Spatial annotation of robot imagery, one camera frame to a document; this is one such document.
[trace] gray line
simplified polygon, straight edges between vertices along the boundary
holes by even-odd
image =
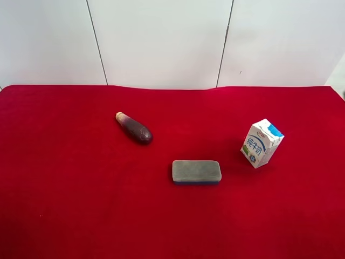
[[[87,4],[87,8],[88,8],[88,14],[90,15],[90,20],[91,20],[91,24],[92,24],[93,33],[95,34],[95,39],[96,39],[96,43],[97,43],[97,49],[98,49],[99,57],[100,57],[100,59],[101,59],[101,64],[102,64],[102,68],[103,68],[104,77],[105,77],[106,83],[107,83],[107,85],[108,85],[107,75],[106,75],[106,71],[105,71],[105,69],[104,69],[103,59],[102,59],[101,51],[100,51],[100,49],[99,49],[99,44],[98,44],[98,40],[97,40],[97,35],[96,35],[96,31],[95,31],[95,26],[93,25],[93,20],[92,20],[92,16],[91,16],[90,7],[89,7],[89,5],[88,5],[88,0],[86,0],[86,4]]]
[[[231,19],[232,8],[233,8],[233,3],[234,3],[234,2],[235,2],[235,0],[232,0],[231,9],[230,9],[230,15],[229,15],[229,21],[227,22],[227,27],[226,27],[226,33],[225,33],[225,40],[224,40],[222,58],[221,58],[221,60],[220,60],[220,66],[219,66],[219,71],[218,71],[218,77],[217,77],[216,88],[218,87],[219,76],[220,76],[220,70],[222,69],[223,57],[224,57],[224,51],[225,51],[225,45],[226,45],[226,39],[227,39],[227,34],[228,34],[228,32],[229,32],[229,25],[230,25],[230,19]]]

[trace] purple eggplant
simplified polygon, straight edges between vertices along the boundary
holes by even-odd
[[[116,114],[116,120],[139,143],[149,144],[153,140],[152,133],[145,126],[122,112]]]

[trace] red fabric surface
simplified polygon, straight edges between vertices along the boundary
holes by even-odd
[[[141,146],[115,122],[142,122]],[[254,169],[267,118],[285,135]],[[0,92],[0,258],[344,258],[345,102],[330,87],[204,91],[10,86]],[[176,159],[220,163],[175,186]]]

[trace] white wall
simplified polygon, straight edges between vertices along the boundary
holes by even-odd
[[[216,87],[232,0],[89,0],[110,85]]]
[[[345,53],[343,0],[234,0],[218,86],[324,85]]]
[[[0,0],[0,86],[105,84],[85,0]]]
[[[345,98],[345,54],[340,59],[325,85],[330,85],[340,96]]]

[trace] small milk box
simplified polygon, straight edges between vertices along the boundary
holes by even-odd
[[[258,168],[268,163],[283,138],[284,135],[264,119],[251,126],[241,152]]]

